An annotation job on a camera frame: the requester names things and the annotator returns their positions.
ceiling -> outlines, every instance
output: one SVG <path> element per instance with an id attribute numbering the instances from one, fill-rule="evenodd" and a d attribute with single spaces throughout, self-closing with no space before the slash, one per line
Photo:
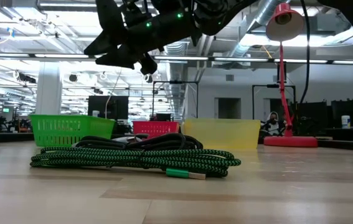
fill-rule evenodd
<path id="1" fill-rule="evenodd" d="M 317 1 L 306 2 L 315 27 L 310 43 L 313 46 L 313 59 L 353 60 L 353 28 L 344 16 L 334 9 L 319 5 Z M 299 1 L 290 3 L 293 9 L 303 14 Z M 258 4 L 244 9 L 216 36 L 203 35 L 196 47 L 190 39 L 184 39 L 167 46 L 165 52 L 153 51 L 151 54 L 237 57 L 236 52 L 241 53 L 244 47 L 246 50 L 239 57 L 277 57 L 279 47 L 268 41 L 263 26 L 250 31 L 246 29 L 255 20 L 259 9 Z M 152 15 L 157 14 L 151 5 L 149 10 Z M 34 1 L 10 2 L 6 7 L 0 6 L 0 53 L 82 54 L 84 48 L 101 32 L 95 11 L 94 1 L 91 0 L 44 0 L 39 1 L 38 5 Z M 288 44 L 287 58 L 305 58 L 305 39 L 302 37 Z M 196 81 L 197 65 L 183 61 L 161 62 L 158 71 L 153 74 L 153 80 Z M 269 70 L 268 66 L 260 63 L 200 63 L 199 68 L 203 70 L 201 84 L 210 83 L 217 76 L 224 79 L 224 75 L 230 72 L 240 75 L 236 76 L 233 85 L 253 80 L 270 82 L 272 77 L 261 75 L 268 73 L 264 72 Z M 15 71 L 39 81 L 39 67 L 38 60 L 0 58 L 0 105 L 20 107 L 20 114 L 32 113 L 35 108 L 36 85 L 23 87 L 25 83 L 17 80 Z M 129 95 L 129 112 L 134 114 L 132 118 L 146 119 L 151 113 L 153 85 L 142 79 L 139 64 L 135 65 L 135 70 L 131 70 L 95 65 L 94 62 L 79 62 L 76 59 L 60 62 L 60 68 L 64 75 L 62 113 L 86 113 L 87 96 L 96 95 L 92 88 L 84 88 L 86 86 L 95 86 L 104 95 L 111 94 L 115 86 L 114 95 Z M 252 77 L 254 72 L 257 74 L 255 79 Z M 77 75 L 78 81 L 71 82 L 71 74 Z M 185 88 L 184 85 L 163 85 L 156 95 L 154 112 L 172 113 L 176 119 L 181 119 Z"/>

green and black braided cable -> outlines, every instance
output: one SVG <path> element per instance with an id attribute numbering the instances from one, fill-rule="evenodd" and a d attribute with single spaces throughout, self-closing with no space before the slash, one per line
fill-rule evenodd
<path id="1" fill-rule="evenodd" d="M 199 141 L 181 134 L 166 134 L 134 143 L 86 137 L 76 147 L 45 147 L 31 160 L 32 167 L 155 168 L 170 176 L 194 177 L 196 174 L 199 179 L 203 175 L 226 177 L 229 166 L 241 164 L 230 152 L 203 149 Z"/>

person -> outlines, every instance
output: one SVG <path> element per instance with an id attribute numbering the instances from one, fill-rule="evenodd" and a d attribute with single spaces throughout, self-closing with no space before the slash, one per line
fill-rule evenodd
<path id="1" fill-rule="evenodd" d="M 266 123 L 263 125 L 263 129 L 268 131 L 268 133 L 272 136 L 278 135 L 278 128 L 279 128 L 279 123 L 278 123 L 278 113 L 275 111 L 272 111 L 269 116 L 268 120 Z"/>

table surface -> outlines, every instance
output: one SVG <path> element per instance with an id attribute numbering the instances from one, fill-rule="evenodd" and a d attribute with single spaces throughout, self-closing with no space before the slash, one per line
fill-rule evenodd
<path id="1" fill-rule="evenodd" d="M 264 147 L 224 179 L 158 170 L 30 168 L 33 142 L 0 144 L 0 223 L 353 223 L 353 151 Z"/>

